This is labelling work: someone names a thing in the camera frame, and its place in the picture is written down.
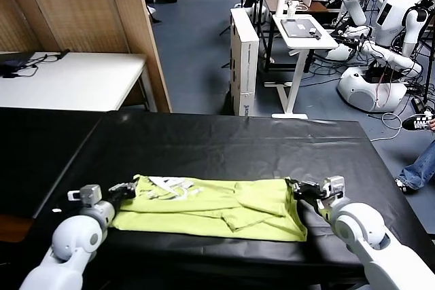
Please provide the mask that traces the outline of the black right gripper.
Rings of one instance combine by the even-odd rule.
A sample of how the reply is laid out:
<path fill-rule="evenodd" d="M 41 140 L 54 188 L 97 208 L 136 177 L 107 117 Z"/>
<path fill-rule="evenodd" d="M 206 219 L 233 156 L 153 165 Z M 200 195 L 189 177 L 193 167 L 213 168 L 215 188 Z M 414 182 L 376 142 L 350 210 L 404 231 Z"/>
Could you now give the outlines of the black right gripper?
<path fill-rule="evenodd" d="M 295 199 L 313 199 L 312 205 L 315 209 L 324 209 L 323 201 L 328 195 L 328 188 L 314 181 L 299 181 L 296 179 L 288 179 L 288 184 L 292 187 L 314 187 L 314 189 L 294 189 L 293 194 Z"/>

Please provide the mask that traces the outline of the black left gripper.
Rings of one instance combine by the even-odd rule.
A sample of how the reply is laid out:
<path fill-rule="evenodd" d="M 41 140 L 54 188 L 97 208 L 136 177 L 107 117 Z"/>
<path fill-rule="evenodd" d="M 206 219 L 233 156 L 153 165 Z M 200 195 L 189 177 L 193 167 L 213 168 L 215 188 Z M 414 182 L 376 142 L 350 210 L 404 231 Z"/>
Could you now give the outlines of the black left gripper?
<path fill-rule="evenodd" d="M 111 203 L 111 205 L 118 209 L 120 205 L 124 201 L 125 198 L 135 198 L 136 191 L 135 188 L 137 186 L 137 182 L 128 182 L 128 183 L 119 183 L 109 188 L 108 199 L 107 201 Z"/>

